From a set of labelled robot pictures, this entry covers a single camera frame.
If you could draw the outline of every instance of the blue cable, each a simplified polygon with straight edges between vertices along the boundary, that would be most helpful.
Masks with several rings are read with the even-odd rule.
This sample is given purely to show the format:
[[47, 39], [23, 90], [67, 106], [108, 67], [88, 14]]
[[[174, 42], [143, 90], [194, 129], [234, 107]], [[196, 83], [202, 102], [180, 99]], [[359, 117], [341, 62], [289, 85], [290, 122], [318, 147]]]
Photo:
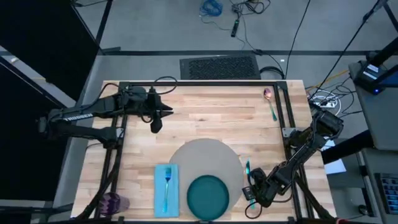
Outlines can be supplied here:
[[219, 16], [223, 12], [223, 5], [217, 0], [205, 0], [200, 11], [203, 16]]

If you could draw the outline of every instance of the wooden table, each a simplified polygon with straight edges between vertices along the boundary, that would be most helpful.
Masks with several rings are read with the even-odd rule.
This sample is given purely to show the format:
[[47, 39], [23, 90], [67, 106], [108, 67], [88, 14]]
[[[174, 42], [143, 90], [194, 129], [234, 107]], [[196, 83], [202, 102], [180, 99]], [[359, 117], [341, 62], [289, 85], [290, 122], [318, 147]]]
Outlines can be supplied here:
[[[296, 127], [306, 128], [312, 118], [303, 82], [289, 80], [287, 85]], [[158, 92], [168, 89], [168, 86], [156, 87]], [[239, 156], [250, 155], [251, 167], [261, 167], [266, 173], [284, 161], [280, 125], [272, 120], [268, 102], [262, 97], [263, 91], [263, 86], [179, 86], [172, 93], [162, 95], [162, 101], [174, 109], [174, 114], [163, 119], [163, 128], [158, 134], [152, 134], [149, 124], [143, 123], [140, 118], [129, 116], [117, 193], [128, 197], [131, 205], [129, 210], [113, 217], [116, 219], [124, 216], [125, 220], [195, 220], [192, 215], [182, 212], [179, 218], [154, 218], [154, 167], [156, 164], [168, 163], [181, 145], [193, 139], [218, 139]], [[103, 96], [115, 92], [117, 88], [109, 86]], [[280, 93], [285, 122], [289, 126], [283, 95], [281, 91]], [[271, 101], [277, 113], [275, 98]], [[93, 124], [95, 128], [106, 126], [111, 126], [110, 119], [96, 118]], [[72, 210], [73, 217], [83, 211], [98, 190], [104, 157], [105, 150], [102, 146], [93, 146], [87, 150]], [[335, 216], [319, 152], [305, 163], [305, 171], [310, 190], [331, 215]], [[278, 195], [276, 200], [285, 199], [289, 195], [290, 190], [284, 196]], [[303, 216], [306, 217], [302, 195], [300, 204]], [[292, 201], [273, 203], [269, 208], [263, 209], [262, 215], [256, 220], [245, 217], [244, 209], [247, 205], [248, 202], [242, 195], [233, 209], [226, 212], [220, 220], [284, 221], [289, 216], [295, 217]], [[258, 209], [249, 209], [251, 216], [257, 212]]]

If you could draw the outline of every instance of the copper spoon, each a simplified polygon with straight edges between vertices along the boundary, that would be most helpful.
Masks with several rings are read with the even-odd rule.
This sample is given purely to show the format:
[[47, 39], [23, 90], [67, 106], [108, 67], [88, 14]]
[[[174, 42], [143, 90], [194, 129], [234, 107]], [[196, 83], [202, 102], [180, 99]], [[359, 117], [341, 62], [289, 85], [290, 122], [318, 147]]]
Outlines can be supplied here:
[[274, 113], [274, 109], [272, 108], [272, 103], [271, 103], [271, 101], [270, 101], [271, 97], [272, 97], [272, 92], [271, 92], [271, 90], [268, 89], [268, 88], [266, 88], [266, 89], [264, 90], [264, 98], [267, 99], [267, 101], [268, 101], [268, 103], [269, 103], [269, 108], [271, 108], [272, 118], [274, 119], [274, 121], [277, 121], [276, 115], [275, 115], [275, 113]]

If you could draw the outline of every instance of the gray floor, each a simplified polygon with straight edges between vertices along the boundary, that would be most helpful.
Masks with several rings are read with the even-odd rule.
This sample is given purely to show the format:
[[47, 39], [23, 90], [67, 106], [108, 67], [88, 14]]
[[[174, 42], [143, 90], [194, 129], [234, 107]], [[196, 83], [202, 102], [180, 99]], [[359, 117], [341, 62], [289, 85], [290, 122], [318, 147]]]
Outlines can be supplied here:
[[[88, 4], [94, 0], [81, 0]], [[230, 28], [235, 20], [228, 0], [221, 1], [223, 13], [217, 18], [204, 18], [215, 21], [220, 27]], [[305, 20], [298, 33], [294, 50], [343, 50], [360, 25], [363, 15], [370, 10], [375, 0], [317, 0], [312, 1]], [[261, 15], [246, 16], [247, 37], [258, 49], [290, 50], [297, 26], [302, 17], [307, 0], [274, 0]], [[95, 36], [106, 3], [78, 8], [80, 16]], [[204, 24], [199, 18], [200, 0], [114, 0], [108, 23], [101, 41], [102, 48], [121, 47], [122, 50], [240, 50], [242, 42], [231, 38], [228, 31], [219, 30], [213, 24]], [[390, 7], [398, 17], [398, 1], [391, 0]], [[239, 26], [238, 37], [244, 39], [244, 26]], [[349, 50], [379, 50], [397, 37], [385, 10], [381, 9], [366, 23]], [[86, 89], [85, 101], [90, 102], [100, 90], [103, 80], [153, 80], [163, 75], [180, 78], [179, 59], [198, 56], [99, 56], [91, 71]], [[274, 56], [285, 70], [287, 56]], [[288, 79], [303, 80], [305, 86], [321, 82], [337, 57], [335, 56], [291, 56]], [[332, 74], [348, 69], [348, 64], [364, 59], [361, 56], [342, 57]], [[257, 56], [259, 67], [274, 65], [268, 56]], [[392, 57], [386, 62], [391, 67], [398, 62]], [[325, 86], [342, 82], [348, 74], [332, 80]], [[272, 73], [262, 74], [262, 79], [279, 78]], [[346, 86], [354, 90], [352, 81]], [[343, 107], [351, 103], [351, 97], [344, 97]], [[348, 110], [361, 110], [354, 95], [354, 104]], [[342, 138], [350, 138], [367, 129], [362, 114], [343, 118], [345, 128]], [[56, 205], [71, 203], [74, 200], [77, 182], [84, 154], [79, 149], [70, 151], [60, 180]], [[339, 216], [344, 218], [359, 215], [348, 202], [363, 203], [357, 190], [332, 189], [333, 200]], [[63, 214], [52, 217], [59, 220], [68, 217]]]

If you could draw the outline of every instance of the cable bundle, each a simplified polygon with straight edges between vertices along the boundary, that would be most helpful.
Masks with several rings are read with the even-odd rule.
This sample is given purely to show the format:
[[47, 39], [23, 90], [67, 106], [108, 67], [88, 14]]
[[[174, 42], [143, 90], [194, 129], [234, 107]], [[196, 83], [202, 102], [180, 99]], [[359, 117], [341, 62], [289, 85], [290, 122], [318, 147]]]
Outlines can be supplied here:
[[200, 11], [203, 16], [219, 16], [223, 12], [223, 5], [217, 0], [205, 0]]
[[[245, 15], [250, 15], [250, 14], [262, 14], [270, 5], [271, 1], [267, 0], [268, 4], [267, 6], [258, 0], [258, 2], [251, 2], [250, 0], [239, 2], [239, 3], [233, 3], [232, 0], [229, 0], [232, 4], [232, 11], [235, 12], [238, 15], [238, 19], [241, 16]], [[244, 7], [247, 7], [248, 11], [247, 13], [244, 13]]]

